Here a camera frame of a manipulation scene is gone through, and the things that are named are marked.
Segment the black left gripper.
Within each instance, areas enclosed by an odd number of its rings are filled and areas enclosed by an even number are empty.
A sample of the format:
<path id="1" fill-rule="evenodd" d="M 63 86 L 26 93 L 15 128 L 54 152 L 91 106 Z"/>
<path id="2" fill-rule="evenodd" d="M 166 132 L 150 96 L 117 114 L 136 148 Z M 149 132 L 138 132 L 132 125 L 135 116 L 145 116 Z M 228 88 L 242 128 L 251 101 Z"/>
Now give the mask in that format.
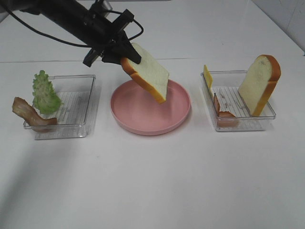
<path id="1" fill-rule="evenodd" d="M 125 27 L 131 23 L 134 15 L 129 11 L 119 13 L 114 21 L 93 14 L 89 10 L 82 13 L 84 27 L 88 29 L 89 40 L 86 42 L 91 50 L 84 57 L 83 63 L 90 67 L 97 57 L 102 57 L 106 63 L 121 64 L 122 58 L 127 58 L 140 64 L 141 56 L 130 43 Z"/>

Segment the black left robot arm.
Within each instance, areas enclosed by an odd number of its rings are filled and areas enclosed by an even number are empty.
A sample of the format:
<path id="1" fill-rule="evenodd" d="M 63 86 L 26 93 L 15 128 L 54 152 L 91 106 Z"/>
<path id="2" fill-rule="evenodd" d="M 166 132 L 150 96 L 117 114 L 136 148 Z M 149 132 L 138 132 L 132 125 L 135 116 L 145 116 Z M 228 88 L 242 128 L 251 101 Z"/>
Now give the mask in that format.
<path id="1" fill-rule="evenodd" d="M 86 9 L 76 0 L 2 0 L 0 11 L 7 12 L 21 24 L 35 33 L 60 42 L 59 38 L 40 32 L 26 24 L 14 14 L 20 10 L 33 15 L 44 15 L 64 30 L 74 35 L 84 44 L 83 48 L 90 51 L 84 57 L 83 63 L 90 67 L 101 57 L 103 62 L 120 64 L 122 58 L 128 58 L 139 64 L 141 56 L 133 48 L 130 38 L 124 29 L 135 22 L 134 15 L 129 11 L 117 12 L 118 17 L 109 21 L 106 17 L 114 13 L 106 0 L 95 1 Z"/>

